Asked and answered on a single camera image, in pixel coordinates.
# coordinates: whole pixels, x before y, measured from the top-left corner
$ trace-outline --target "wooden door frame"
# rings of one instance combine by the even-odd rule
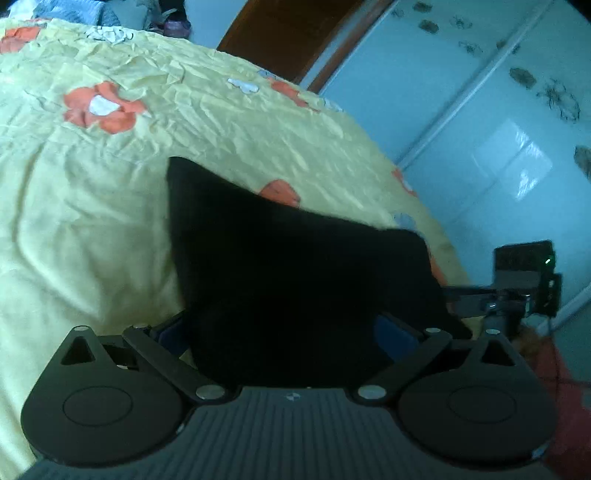
[[[223,36],[221,42],[217,46],[217,50],[224,51],[225,48],[228,47],[228,45],[232,42],[234,36],[237,35],[243,29],[244,23],[246,23],[252,10],[261,1],[262,0],[248,0],[245,3],[245,5],[240,10],[240,13],[236,16],[236,18],[230,25],[230,28],[228,28],[228,31]],[[320,55],[322,55],[322,52],[325,51],[326,47],[328,47],[330,42],[333,40],[333,38],[336,36],[339,30],[343,27],[345,22],[347,22],[351,18],[351,16],[359,9],[359,7],[361,7],[363,2],[364,0],[356,0],[356,2],[349,9],[349,11],[343,16],[343,18],[341,18],[339,23],[331,30],[330,34],[327,35],[327,37],[323,40],[318,50],[314,52],[314,54],[310,57],[302,71],[292,80],[293,83],[300,83],[302,81],[304,76],[306,76],[306,73],[308,73],[308,71],[312,68],[312,65],[314,65],[316,60],[318,60]]]
[[[341,66],[346,58],[351,54],[359,44],[365,34],[374,26],[379,18],[388,8],[397,0],[378,0],[371,10],[355,25],[351,33],[336,49],[335,53],[328,59],[318,75],[312,80],[308,90],[313,93],[319,93],[322,87],[333,76],[335,71]]]

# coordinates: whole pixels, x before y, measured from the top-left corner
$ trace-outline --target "bed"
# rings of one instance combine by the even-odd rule
[[[0,478],[33,456],[23,402],[76,325],[181,310],[168,158],[274,201],[418,231],[441,283],[467,282],[441,227],[346,112],[245,60],[153,33],[116,44],[60,20],[0,20]]]

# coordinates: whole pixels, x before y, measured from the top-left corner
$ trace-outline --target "round pad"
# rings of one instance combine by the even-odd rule
[[[145,455],[174,435],[183,409],[170,385],[93,363],[37,383],[21,416],[35,450],[66,465],[106,466]]]
[[[460,368],[411,384],[398,402],[403,426],[456,462],[505,466],[531,458],[552,437],[554,407],[535,378],[500,368]]]
[[[101,427],[122,420],[132,406],[131,397],[119,388],[89,387],[68,397],[64,413],[78,425]]]

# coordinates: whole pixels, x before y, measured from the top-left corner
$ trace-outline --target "black fabric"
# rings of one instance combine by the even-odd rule
[[[173,258],[191,352],[225,385],[356,386],[389,364],[375,316],[470,331],[448,314],[415,233],[266,200],[173,157]]]

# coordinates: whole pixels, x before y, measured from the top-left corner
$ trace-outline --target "brown wooden door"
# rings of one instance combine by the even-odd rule
[[[299,82],[362,0],[249,0],[218,50]]]

